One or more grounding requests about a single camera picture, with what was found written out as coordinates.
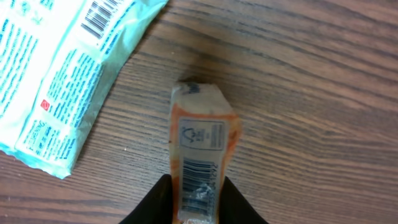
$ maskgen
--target red logo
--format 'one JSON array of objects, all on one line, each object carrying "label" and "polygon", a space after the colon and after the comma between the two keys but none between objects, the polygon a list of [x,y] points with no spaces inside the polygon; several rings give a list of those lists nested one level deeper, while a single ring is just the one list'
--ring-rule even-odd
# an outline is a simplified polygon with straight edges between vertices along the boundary
[{"label": "red logo", "polygon": [[46,100],[43,100],[43,102],[42,102],[42,104],[40,106],[43,107],[43,109],[45,111],[48,111],[49,107],[50,107],[50,103],[48,103]]}]

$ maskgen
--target barcode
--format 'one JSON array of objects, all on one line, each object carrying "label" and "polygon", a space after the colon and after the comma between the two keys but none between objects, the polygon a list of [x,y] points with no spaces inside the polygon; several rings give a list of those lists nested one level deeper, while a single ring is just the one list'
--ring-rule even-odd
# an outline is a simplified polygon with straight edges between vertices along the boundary
[{"label": "barcode", "polygon": [[85,21],[81,23],[82,28],[97,39],[101,39],[113,14],[118,11],[118,5],[121,2],[123,0],[93,1],[85,17]]},{"label": "barcode", "polygon": [[212,148],[221,147],[224,140],[224,126],[222,124],[214,124],[211,127],[211,141]]},{"label": "barcode", "polygon": [[214,162],[184,158],[181,209],[200,215],[213,215],[217,166]]}]

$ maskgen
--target snack wrapper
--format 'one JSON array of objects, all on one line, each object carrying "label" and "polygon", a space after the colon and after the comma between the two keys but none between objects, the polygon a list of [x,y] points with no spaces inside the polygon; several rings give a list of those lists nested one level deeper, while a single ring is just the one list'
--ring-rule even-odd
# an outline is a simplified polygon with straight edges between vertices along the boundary
[{"label": "snack wrapper", "polygon": [[121,67],[167,0],[0,0],[0,150],[71,174]]},{"label": "snack wrapper", "polygon": [[216,85],[173,88],[170,168],[173,224],[217,224],[224,172],[241,135],[241,121]]}]

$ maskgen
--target brown wooden tabletop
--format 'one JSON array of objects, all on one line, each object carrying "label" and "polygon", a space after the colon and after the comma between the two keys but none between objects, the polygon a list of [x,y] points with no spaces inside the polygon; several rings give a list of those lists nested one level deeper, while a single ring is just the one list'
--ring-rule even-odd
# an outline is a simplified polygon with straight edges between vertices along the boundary
[{"label": "brown wooden tabletop", "polygon": [[123,67],[73,174],[0,152],[0,223],[118,223],[169,173],[171,87],[243,120],[227,176],[270,224],[398,223],[398,2],[171,0]]}]

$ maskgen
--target blue logo on package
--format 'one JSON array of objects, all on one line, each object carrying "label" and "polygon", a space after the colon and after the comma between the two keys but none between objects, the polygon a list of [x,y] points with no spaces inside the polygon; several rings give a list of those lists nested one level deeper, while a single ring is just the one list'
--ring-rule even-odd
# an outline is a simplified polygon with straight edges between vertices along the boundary
[{"label": "blue logo on package", "polygon": [[224,150],[226,134],[224,121],[181,119],[179,131],[180,146],[209,151]]}]

